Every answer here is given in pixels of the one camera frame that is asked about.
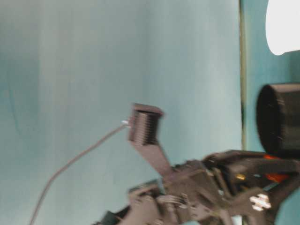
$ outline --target black wire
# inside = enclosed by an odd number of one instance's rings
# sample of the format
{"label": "black wire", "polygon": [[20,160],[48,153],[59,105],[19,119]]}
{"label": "black wire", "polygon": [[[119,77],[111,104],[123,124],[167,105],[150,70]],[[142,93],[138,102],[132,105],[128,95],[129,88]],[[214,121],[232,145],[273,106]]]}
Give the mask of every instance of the black wire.
{"label": "black wire", "polygon": [[114,129],[113,131],[109,132],[108,134],[106,134],[104,137],[102,137],[99,141],[97,141],[94,145],[90,146],[89,148],[87,148],[86,150],[82,151],[81,153],[79,153],[77,156],[75,156],[74,158],[72,158],[70,161],[68,161],[67,164],[65,164],[63,167],[61,167],[57,172],[55,172],[52,177],[48,180],[46,186],[44,187],[44,190],[40,196],[40,198],[38,199],[38,202],[34,208],[33,214],[31,216],[31,220],[29,225],[33,225],[34,221],[36,220],[37,216],[38,216],[38,211],[42,206],[43,200],[51,186],[51,184],[53,183],[53,181],[62,173],[64,172],[66,169],[69,168],[69,166],[71,166],[74,162],[76,162],[77,160],[79,160],[81,157],[83,157],[84,155],[88,154],[89,152],[91,152],[92,150],[94,150],[95,148],[97,148],[99,145],[101,145],[104,141],[106,141],[109,137],[113,136],[114,134],[116,134],[117,132],[121,131],[123,128],[127,127],[127,124],[123,124],[122,126]]}

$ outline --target white light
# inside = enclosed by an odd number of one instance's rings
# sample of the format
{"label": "white light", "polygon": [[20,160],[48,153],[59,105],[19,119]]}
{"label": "white light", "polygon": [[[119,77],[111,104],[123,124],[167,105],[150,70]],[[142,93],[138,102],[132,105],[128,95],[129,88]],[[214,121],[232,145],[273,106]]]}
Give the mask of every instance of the white light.
{"label": "white light", "polygon": [[266,36],[275,55],[300,50],[300,0],[269,0]]}

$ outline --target orange part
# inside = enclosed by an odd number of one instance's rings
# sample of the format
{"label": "orange part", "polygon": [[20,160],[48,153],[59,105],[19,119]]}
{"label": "orange part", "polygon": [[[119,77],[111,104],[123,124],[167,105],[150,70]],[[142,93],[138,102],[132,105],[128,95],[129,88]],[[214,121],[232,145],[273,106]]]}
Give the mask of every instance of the orange part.
{"label": "orange part", "polygon": [[[278,159],[278,157],[270,156],[270,155],[265,155],[264,158],[266,158],[266,159]],[[274,182],[281,183],[282,181],[289,178],[289,175],[277,174],[277,173],[268,173],[268,174],[266,174],[266,177],[267,177],[268,180],[272,180]]]}

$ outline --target black cylinder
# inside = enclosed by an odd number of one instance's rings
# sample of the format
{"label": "black cylinder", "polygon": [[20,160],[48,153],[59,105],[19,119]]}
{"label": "black cylinder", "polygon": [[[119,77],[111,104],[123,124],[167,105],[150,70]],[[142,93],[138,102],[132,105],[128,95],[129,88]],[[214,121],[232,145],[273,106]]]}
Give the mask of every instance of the black cylinder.
{"label": "black cylinder", "polygon": [[300,83],[265,85],[257,100],[256,123],[267,153],[300,158]]}

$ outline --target teal backdrop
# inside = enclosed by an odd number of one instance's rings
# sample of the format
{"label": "teal backdrop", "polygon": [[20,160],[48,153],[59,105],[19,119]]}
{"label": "teal backdrop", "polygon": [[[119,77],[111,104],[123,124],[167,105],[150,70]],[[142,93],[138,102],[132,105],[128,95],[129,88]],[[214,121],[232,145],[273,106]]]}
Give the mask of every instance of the teal backdrop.
{"label": "teal backdrop", "polygon": [[[263,151],[255,121],[259,90],[267,83],[300,82],[300,52],[273,55],[267,45],[265,18],[267,0],[241,0],[241,52],[243,80],[243,133],[246,150]],[[283,204],[277,225],[298,224],[297,192]]]}
{"label": "teal backdrop", "polygon": [[[241,148],[237,0],[1,0],[0,224],[28,224],[68,159],[133,102],[172,164]],[[122,131],[62,174],[37,225],[89,225],[158,177]]]}

